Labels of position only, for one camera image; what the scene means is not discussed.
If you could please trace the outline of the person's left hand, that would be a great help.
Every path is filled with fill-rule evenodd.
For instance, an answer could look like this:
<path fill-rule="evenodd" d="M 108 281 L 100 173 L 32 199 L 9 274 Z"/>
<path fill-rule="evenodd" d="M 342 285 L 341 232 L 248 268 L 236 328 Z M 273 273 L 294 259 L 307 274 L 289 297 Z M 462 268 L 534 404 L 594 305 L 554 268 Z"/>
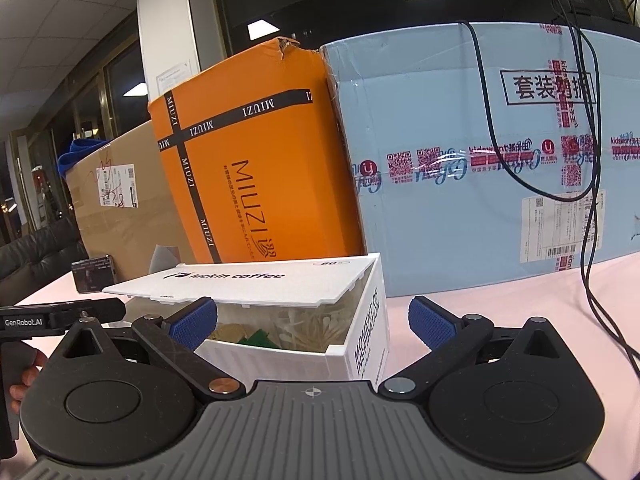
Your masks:
<path fill-rule="evenodd" d="M 34 364 L 30 367 L 26 367 L 22 371 L 21 378 L 16 384 L 10 385 L 9 394 L 11 397 L 11 408 L 15 414 L 20 412 L 21 404 L 26 396 L 26 392 L 47 362 L 47 356 L 39 349 L 36 349 Z"/>

